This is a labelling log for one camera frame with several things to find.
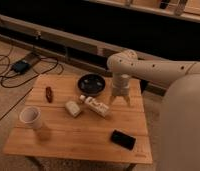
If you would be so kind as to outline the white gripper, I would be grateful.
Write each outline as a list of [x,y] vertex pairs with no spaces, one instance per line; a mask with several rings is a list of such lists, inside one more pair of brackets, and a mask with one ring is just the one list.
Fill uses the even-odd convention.
[[109,105],[112,105],[115,96],[125,96],[125,101],[127,102],[128,106],[131,106],[131,101],[129,95],[129,81],[130,76],[127,74],[114,74],[112,76],[112,95],[109,98]]

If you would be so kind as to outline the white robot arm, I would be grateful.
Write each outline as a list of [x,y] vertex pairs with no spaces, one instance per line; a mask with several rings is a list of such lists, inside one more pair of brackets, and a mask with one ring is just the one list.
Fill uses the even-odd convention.
[[200,171],[200,62],[140,60],[133,50],[111,55],[107,67],[166,90],[160,109],[156,171]]

